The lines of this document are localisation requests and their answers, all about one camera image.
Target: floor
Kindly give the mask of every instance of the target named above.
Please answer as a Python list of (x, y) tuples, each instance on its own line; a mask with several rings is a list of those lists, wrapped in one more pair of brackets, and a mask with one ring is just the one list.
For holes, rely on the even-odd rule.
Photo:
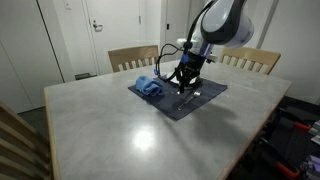
[[(309, 123), (311, 123), (310, 120), (320, 120), (320, 106), (317, 105), (285, 97), (279, 104), (279, 107), (286, 109), (301, 119), (309, 120), (307, 121)], [(310, 154), (320, 157), (319, 146), (310, 141), (313, 135), (294, 128), (293, 122), (285, 117), (281, 117), (280, 122), (270, 135), (267, 140), (276, 148), (281, 156), (295, 167), (299, 167)], [(262, 147), (255, 145), (250, 153), (244, 156), (237, 164), (228, 179), (287, 179), (272, 164), (275, 161), (274, 156), (261, 150)]]
[(32, 127), (34, 127), (40, 134), (48, 139), (48, 123), (45, 107), (19, 113), (19, 115)]

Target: chair slat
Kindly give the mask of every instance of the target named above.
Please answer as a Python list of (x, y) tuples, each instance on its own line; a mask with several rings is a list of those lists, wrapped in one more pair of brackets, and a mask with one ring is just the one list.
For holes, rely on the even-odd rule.
[(251, 61), (250, 65), (249, 65), (249, 67), (248, 67), (248, 70), (249, 70), (249, 71), (252, 71), (254, 64), (255, 64), (255, 62), (254, 62), (254, 61)]
[(229, 57), (228, 57), (228, 61), (227, 61), (227, 64), (228, 64), (228, 65), (230, 64), (231, 59), (232, 59), (232, 57), (231, 57), (231, 56), (229, 56)]
[(24, 136), (22, 136), (20, 133), (16, 132), (14, 129), (12, 129), (10, 126), (7, 126), (3, 122), (0, 121), (0, 131), (5, 133), (6, 135), (10, 136), (11, 138), (17, 140), (21, 143), (25, 148), (32, 151), (35, 155), (38, 155), (42, 160), (49, 161), (49, 152), (44, 151), (43, 149), (39, 149), (39, 147), (35, 146), (33, 143), (30, 142), (30, 140), (26, 139)]
[(134, 60), (136, 62), (136, 67), (139, 68), (140, 65), (139, 65), (139, 61), (138, 60)]
[(236, 66), (237, 66), (238, 61), (239, 61), (239, 58), (236, 58), (236, 60), (235, 60), (235, 61), (234, 61), (234, 63), (233, 63), (233, 66), (234, 66), (234, 67), (236, 67)]
[(25, 167), (11, 161), (10, 159), (7, 159), (5, 157), (0, 156), (0, 165), (1, 168), (5, 170), (10, 170), (12, 172), (15, 172), (16, 174), (24, 175), (25, 178), (29, 179), (43, 179), (39, 175), (33, 173), (32, 171), (26, 169)]
[(0, 103), (0, 121), (19, 131), (27, 139), (32, 139), (35, 144), (49, 150), (49, 141), (39, 134), (32, 126), (25, 122), (20, 116), (8, 107)]
[(127, 66), (126, 66), (125, 63), (123, 63), (123, 64), (121, 64), (121, 65), (122, 65), (123, 70), (127, 70)]
[(247, 62), (247, 60), (246, 60), (246, 59), (244, 59), (244, 60), (242, 61), (241, 65), (240, 65), (240, 68), (241, 68), (241, 69), (243, 69), (243, 68), (244, 68), (244, 65), (246, 65), (246, 62)]
[(118, 50), (108, 51), (110, 62), (112, 65), (113, 72), (119, 72), (119, 65), (126, 62), (136, 62), (136, 67), (140, 67), (138, 60), (141, 60), (143, 66), (147, 66), (145, 59), (149, 60), (148, 65), (152, 65), (151, 58), (157, 58), (158, 54), (158, 46), (140, 46), (140, 47), (131, 47), (124, 48)]
[(259, 63), (259, 66), (257, 67), (256, 72), (259, 72), (261, 70), (262, 66), (263, 66), (263, 64)]
[(0, 132), (0, 149), (7, 155), (0, 156), (0, 167), (4, 170), (0, 179), (10, 179), (12, 173), (21, 179), (51, 177), (49, 141), (1, 102)]
[(39, 162), (38, 160), (32, 158), (30, 155), (25, 153), (24, 151), (18, 149), (17, 147), (11, 145), (10, 143), (0, 139), (0, 148), (8, 154), (12, 154), (16, 159), (27, 161), (31, 166), (37, 168), (44, 174), (49, 174), (49, 170), (45, 167), (44, 164)]
[[(253, 70), (255, 63), (262, 64), (262, 66), (266, 65), (267, 69), (265, 70), (264, 74), (269, 75), (273, 67), (275, 66), (275, 64), (280, 59), (281, 54), (277, 52), (265, 51), (261, 49), (241, 47), (241, 48), (224, 48), (220, 56), (221, 63), (223, 63), (223, 58), (225, 56), (245, 59), (245, 61), (240, 66), (240, 68), (242, 69), (246, 64), (246, 60), (254, 62), (253, 65), (252, 63), (249, 65), (248, 70), (250, 71)], [(256, 72), (259, 72), (262, 66), (259, 65)]]
[(224, 54), (221, 55), (221, 58), (220, 58), (220, 62), (221, 62), (221, 63), (223, 63), (225, 57), (226, 57), (226, 56), (225, 56)]
[(132, 62), (131, 62), (131, 61), (129, 61), (128, 63), (129, 63), (129, 67), (130, 67), (130, 69), (133, 69)]
[(141, 59), (141, 62), (142, 62), (142, 66), (143, 66), (143, 67), (147, 66), (145, 59)]

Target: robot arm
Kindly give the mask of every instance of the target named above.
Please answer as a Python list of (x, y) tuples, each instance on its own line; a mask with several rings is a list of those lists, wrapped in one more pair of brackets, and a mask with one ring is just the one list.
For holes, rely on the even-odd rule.
[(209, 1), (195, 19), (188, 39), (178, 40), (183, 43), (184, 53), (170, 78), (177, 77), (180, 93), (183, 93), (193, 78), (199, 77), (213, 45), (240, 47), (251, 39), (254, 28), (250, 19), (243, 14), (245, 2), (246, 0)]

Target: red object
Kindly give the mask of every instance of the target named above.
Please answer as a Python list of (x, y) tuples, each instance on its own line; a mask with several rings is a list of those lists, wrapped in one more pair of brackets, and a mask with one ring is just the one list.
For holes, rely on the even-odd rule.
[(276, 167), (285, 175), (292, 179), (296, 179), (300, 175), (300, 170), (296, 169), (296, 172), (292, 172), (290, 169), (288, 169), (286, 166), (284, 166), (282, 163), (277, 162)]
[(310, 128), (311, 128), (311, 126), (307, 126), (307, 125), (301, 124), (301, 123), (299, 123), (299, 122), (294, 122), (294, 125), (295, 125), (297, 128), (299, 128), (299, 129), (301, 129), (301, 130), (303, 130), (303, 131), (309, 131)]

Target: blue cloth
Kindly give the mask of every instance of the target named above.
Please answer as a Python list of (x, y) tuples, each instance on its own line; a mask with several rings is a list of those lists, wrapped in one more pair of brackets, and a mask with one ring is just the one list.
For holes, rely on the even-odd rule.
[(136, 80), (136, 90), (147, 96), (157, 96), (164, 94), (162, 84), (146, 76), (140, 76)]

